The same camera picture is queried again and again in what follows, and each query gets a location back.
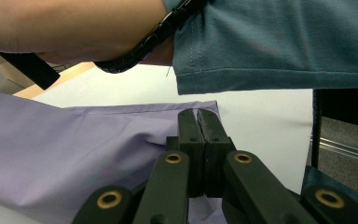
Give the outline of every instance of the black watch strap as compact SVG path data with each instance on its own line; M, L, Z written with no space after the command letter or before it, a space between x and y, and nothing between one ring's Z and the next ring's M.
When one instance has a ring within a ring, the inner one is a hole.
M208 0L183 0L149 32L130 52L113 61L95 64L108 73L121 73L133 68L176 31L191 15L202 9Z

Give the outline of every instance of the teal fabric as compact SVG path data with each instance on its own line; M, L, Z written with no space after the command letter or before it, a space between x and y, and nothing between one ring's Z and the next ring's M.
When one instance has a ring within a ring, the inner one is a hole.
M211 0L176 31L172 63L180 94L358 88L358 1Z

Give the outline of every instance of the human skin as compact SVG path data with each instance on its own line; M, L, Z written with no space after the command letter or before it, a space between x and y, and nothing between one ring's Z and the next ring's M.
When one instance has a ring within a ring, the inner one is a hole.
M113 60L166 14L162 0L0 0L0 51L34 52L50 63ZM145 63L171 64L172 42Z

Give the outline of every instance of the lavender garment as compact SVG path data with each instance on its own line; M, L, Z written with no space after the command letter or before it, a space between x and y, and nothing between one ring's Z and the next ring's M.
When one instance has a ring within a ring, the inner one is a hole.
M187 108L218 113L216 102L58 108L0 94L0 204L70 223L94 190L146 180ZM201 219L215 212L200 202Z

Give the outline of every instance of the floor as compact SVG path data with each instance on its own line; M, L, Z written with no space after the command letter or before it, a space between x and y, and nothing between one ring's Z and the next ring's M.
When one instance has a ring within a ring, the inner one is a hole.
M0 92L13 94L20 90L21 86L6 80L0 73ZM349 150L337 150L329 146L321 148L320 170L358 191L358 126L323 118L322 138L340 143L344 146L338 147Z

